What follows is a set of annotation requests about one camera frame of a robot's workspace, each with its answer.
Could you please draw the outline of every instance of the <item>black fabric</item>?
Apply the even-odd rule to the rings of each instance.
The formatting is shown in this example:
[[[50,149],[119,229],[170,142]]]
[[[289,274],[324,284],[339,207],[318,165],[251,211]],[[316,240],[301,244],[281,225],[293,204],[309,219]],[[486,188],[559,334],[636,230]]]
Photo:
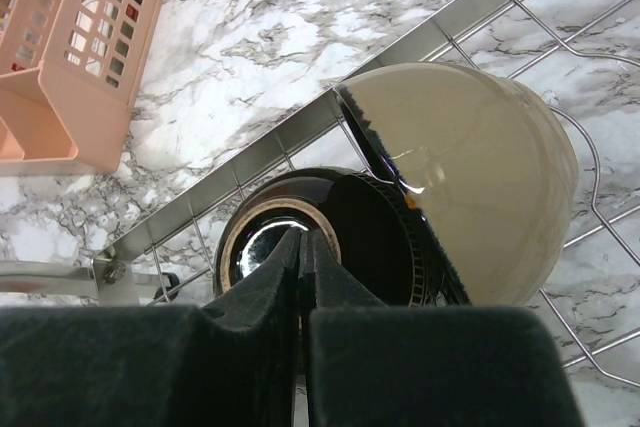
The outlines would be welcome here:
[[[525,310],[318,309],[310,330],[317,427],[583,425]]]
[[[0,426],[286,426],[299,233],[204,309],[0,311]]]

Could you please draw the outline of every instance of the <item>metal rod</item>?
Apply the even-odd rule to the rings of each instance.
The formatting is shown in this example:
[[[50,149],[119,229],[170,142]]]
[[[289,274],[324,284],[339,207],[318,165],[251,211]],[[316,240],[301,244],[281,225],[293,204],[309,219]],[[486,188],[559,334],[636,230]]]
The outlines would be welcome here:
[[[167,294],[167,287],[164,285],[164,279],[162,276],[162,269],[160,268],[160,259],[158,259],[158,252],[156,251],[156,244],[151,244],[151,250],[153,252],[153,261],[156,264],[156,270],[158,271],[158,277],[160,277],[160,288],[162,289],[162,296],[167,304],[171,303],[171,298]]]
[[[607,10],[606,12],[604,12],[603,14],[600,14],[598,17],[596,17],[594,20],[592,20],[591,22],[589,22],[587,25],[585,25],[584,27],[582,27],[580,30],[578,30],[577,32],[574,32],[573,34],[571,34],[569,37],[567,37],[566,39],[564,39],[565,42],[571,42],[572,40],[574,40],[575,38],[577,38],[578,36],[584,34],[587,30],[592,29],[593,27],[596,26],[596,24],[600,23],[601,21],[603,21],[604,19],[606,19],[607,17],[609,17],[610,15],[615,14],[618,10],[620,10],[621,8],[623,8],[625,5],[627,5],[628,3],[630,3],[633,0],[622,0],[621,2],[618,2],[616,5],[614,5],[613,7],[611,7],[609,10]],[[527,70],[531,69],[532,67],[535,67],[536,65],[538,65],[540,62],[542,62],[544,59],[546,59],[547,57],[549,57],[551,54],[553,54],[556,50],[559,50],[562,46],[558,43],[556,43],[553,47],[551,47],[549,50],[543,52],[542,54],[538,55],[537,57],[535,57],[534,59],[530,60],[529,62],[527,62],[526,64],[524,64],[522,67],[518,68],[517,70],[513,71],[511,74],[509,74],[507,76],[507,78],[509,79],[515,79],[516,77],[524,74]]]
[[[475,24],[472,28],[470,28],[469,30],[465,31],[462,35],[459,35],[456,37],[456,42],[461,44],[463,43],[465,40],[469,39],[470,37],[474,36],[475,34],[477,34],[479,31],[481,31],[482,29],[484,29],[487,25],[489,25],[491,22],[494,22],[496,19],[498,19],[499,17],[502,17],[504,14],[506,14],[507,12],[509,12],[511,9],[513,9],[515,7],[515,4],[513,2],[510,2],[506,5],[504,5],[503,7],[500,7],[498,10],[496,10],[495,12],[493,12],[491,15],[488,15],[487,17],[485,17],[482,21],[478,22],[477,24]],[[451,49],[453,49],[454,46],[451,44],[446,45],[445,47],[443,47],[441,50],[434,52],[433,54],[430,54],[428,56],[425,56],[421,62],[431,62],[436,60],[437,58],[443,56],[444,54],[446,54],[447,52],[449,52]]]
[[[593,356],[593,354],[591,352],[589,352],[589,349],[587,348],[587,346],[582,343],[582,341],[578,338],[576,333],[571,329],[571,327],[569,326],[567,321],[564,319],[562,314],[560,314],[560,311],[557,309],[555,304],[551,301],[551,298],[547,295],[547,293],[545,292],[544,289],[540,289],[540,295],[542,295],[542,298],[544,298],[544,300],[547,302],[547,304],[549,305],[549,307],[551,308],[553,313],[556,314],[556,317],[558,318],[558,320],[560,320],[560,322],[562,323],[564,328],[567,329],[567,332],[569,332],[569,335],[573,338],[574,342],[576,344],[578,344],[578,347],[580,347],[580,349],[584,353],[585,357],[587,359],[589,359],[589,362],[591,362],[591,364],[593,364],[593,366],[598,370],[598,372],[600,372],[602,375],[604,375],[605,377],[608,377],[610,379],[617,380],[619,382],[622,382],[622,383],[627,384],[627,385],[631,385],[633,387],[640,387],[640,383],[638,383],[638,382],[634,382],[633,380],[626,379],[624,377],[620,377],[618,375],[612,374],[612,373],[607,372],[606,370],[604,370],[600,366],[600,364],[598,364],[598,362],[596,361],[596,359]]]
[[[291,170],[296,170],[296,168],[293,166],[293,162],[291,162],[291,157],[287,153],[287,150],[284,148],[284,145],[282,145],[282,140],[280,140],[280,135],[278,135],[277,132],[275,134],[275,138],[276,138],[276,141],[278,142],[278,146],[280,147],[280,150],[282,151],[282,155],[284,155],[284,159],[287,161],[287,164],[289,165],[289,168]]]
[[[622,219],[626,219],[627,217],[629,217],[632,214],[635,214],[636,212],[640,211],[640,205],[636,205],[635,207],[632,207],[630,209],[625,210],[624,212],[616,215],[615,217],[612,217],[611,219],[609,219],[609,224],[615,224],[616,222],[622,220]],[[591,237],[593,234],[600,232],[601,230],[604,230],[604,225],[600,224],[596,227],[594,227],[593,229],[590,229],[580,235],[578,235],[577,237],[574,237],[573,239],[567,241],[564,246],[562,247],[563,249],[568,249],[569,247],[572,247],[574,245],[576,245],[579,242],[582,242],[584,239],[586,239],[587,237]]]
[[[355,150],[356,154],[358,155],[358,158],[360,159],[360,162],[362,162],[362,165],[364,165],[364,170],[366,171],[366,173],[369,174],[374,179],[376,179],[377,181],[382,182],[383,184],[392,184],[393,185],[393,182],[390,182],[388,180],[380,179],[373,173],[373,170],[371,170],[371,166],[369,165],[369,161],[367,160],[367,158],[362,153],[362,150],[360,150],[360,146],[358,145],[358,143],[355,141],[355,139],[351,135],[351,132],[349,132],[349,129],[347,129],[345,127],[345,125],[344,125],[345,120],[341,119],[338,116],[338,114],[336,114],[335,112],[333,113],[333,115],[335,116],[336,121],[338,122],[338,125],[342,129],[342,133],[345,135],[345,137],[347,138],[347,140],[351,144],[351,148],[353,150]]]
[[[240,194],[240,198],[242,200],[246,200],[246,196],[244,195],[244,192],[242,190],[242,185],[240,185],[240,181],[238,180],[238,176],[236,175],[235,172],[232,172],[232,173],[233,173],[233,180],[235,181],[236,187],[238,188],[238,193]]]
[[[217,207],[220,207],[225,202],[228,202],[229,200],[231,200],[238,193],[239,193],[238,189],[232,190],[231,192],[226,194],[224,197],[222,197],[218,201],[216,201],[213,204],[211,204],[210,207],[208,207],[206,210],[204,210],[201,214],[199,214],[197,216],[193,215],[193,210],[191,210],[191,218],[195,218],[196,220],[200,220],[203,217],[206,217],[207,215],[209,215],[211,213],[212,210],[215,210]],[[163,237],[162,239],[160,239],[158,242],[156,242],[156,245],[162,245],[166,241],[168,241],[169,239],[172,239],[173,237],[178,235],[180,232],[182,232],[187,227],[187,224],[189,224],[189,222],[186,222],[186,223],[182,224],[179,228],[177,228],[176,230],[171,232],[169,235],[167,235],[167,236]],[[149,247],[147,250],[144,251],[144,255],[150,254],[151,250],[152,250],[151,247]]]
[[[563,117],[565,120],[570,122],[580,134],[585,139],[587,144],[589,145],[589,149],[591,150],[591,157],[593,158],[593,163],[595,165],[594,175],[595,180],[593,182],[593,191],[591,192],[591,210],[598,217],[603,227],[609,231],[609,233],[613,236],[613,238],[620,244],[620,246],[624,249],[624,251],[631,257],[631,259],[640,267],[640,257],[635,253],[635,251],[627,244],[627,242],[620,236],[618,231],[611,226],[611,223],[605,218],[604,215],[598,209],[598,191],[600,190],[600,155],[598,154],[598,149],[596,148],[596,144],[593,142],[593,139],[589,135],[589,133],[585,130],[585,128],[572,116],[569,114],[558,110],[554,107],[549,107],[552,112],[560,117]]]
[[[615,338],[614,340],[611,340],[611,341],[609,341],[609,342],[607,342],[605,344],[602,344],[596,350],[591,352],[591,355],[596,356],[596,355],[602,354],[603,352],[611,350],[614,347],[618,347],[619,345],[626,344],[627,342],[629,342],[629,341],[631,341],[633,339],[636,339],[638,337],[640,337],[640,328],[631,330],[631,331],[627,332],[626,334]],[[566,362],[564,362],[562,364],[562,367],[564,369],[567,369],[567,368],[572,367],[572,366],[574,366],[576,364],[579,364],[580,362],[584,362],[585,360],[587,360],[587,356],[586,355],[584,355],[584,354],[577,355],[577,356],[567,360]]]
[[[445,32],[445,30],[440,27],[438,24],[436,24],[438,26],[438,29],[440,29],[440,32],[442,32],[442,35],[444,35],[444,37],[449,41],[449,44],[458,51],[458,53],[460,55],[462,55],[462,57],[464,58],[464,60],[467,61],[467,63],[474,69],[476,70],[480,70],[480,68],[478,67],[478,64],[476,64],[473,59],[471,58],[471,56],[469,56],[469,54],[467,54],[465,52],[465,50],[460,47],[460,44],[458,44],[458,42],[455,41],[455,39],[453,39],[447,32]]]
[[[215,277],[216,269],[213,267],[213,262],[211,262],[211,257],[209,257],[209,251],[207,250],[207,246],[204,245],[204,239],[202,238],[202,232],[200,232],[200,226],[198,225],[198,221],[195,219],[195,217],[192,217],[192,220],[193,220],[193,226],[196,229],[196,235],[198,236],[198,240],[200,241],[200,245],[202,246],[202,251],[204,252],[204,258],[207,261],[207,266],[211,271],[211,275]]]
[[[175,287],[170,288],[167,291],[167,294],[168,295],[173,295],[173,294],[175,294],[177,292],[180,292],[184,287],[186,287],[187,285],[191,284],[193,281],[199,279],[200,277],[205,275],[207,272],[209,272],[209,267],[205,267],[204,269],[199,270],[198,272],[193,274],[191,277],[189,277],[184,282],[180,282],[180,284],[176,285]],[[149,302],[147,304],[147,306],[156,305],[156,304],[158,304],[160,302],[162,302],[161,298],[153,299],[151,302]]]
[[[515,4],[520,7],[536,24],[538,24],[547,34],[549,34],[553,39],[562,45],[563,48],[571,52],[573,55],[578,57],[586,57],[590,59],[606,59],[606,60],[617,60],[618,62],[624,62],[626,64],[631,64],[635,67],[640,68],[640,62],[637,60],[629,59],[628,57],[623,57],[621,55],[615,54],[600,54],[598,52],[582,52],[580,50],[576,50],[571,47],[567,42],[565,42],[558,34],[556,34],[551,27],[545,24],[540,18],[535,15],[529,8],[527,8],[522,2],[519,0],[513,0]]]

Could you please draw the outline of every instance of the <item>cream ceramic dome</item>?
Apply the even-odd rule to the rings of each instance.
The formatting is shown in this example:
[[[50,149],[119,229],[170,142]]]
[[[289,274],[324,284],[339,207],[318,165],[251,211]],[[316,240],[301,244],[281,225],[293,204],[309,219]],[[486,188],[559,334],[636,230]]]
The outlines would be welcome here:
[[[374,171],[404,184],[471,302],[526,303],[558,260],[578,180],[544,102],[518,82],[436,63],[381,68],[336,92]]]

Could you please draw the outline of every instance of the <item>pink plastic basket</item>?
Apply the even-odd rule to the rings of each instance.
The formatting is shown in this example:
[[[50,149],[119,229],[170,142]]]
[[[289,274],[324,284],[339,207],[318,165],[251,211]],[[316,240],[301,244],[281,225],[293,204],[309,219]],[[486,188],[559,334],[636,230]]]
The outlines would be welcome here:
[[[0,174],[113,172],[162,0],[0,0]]]

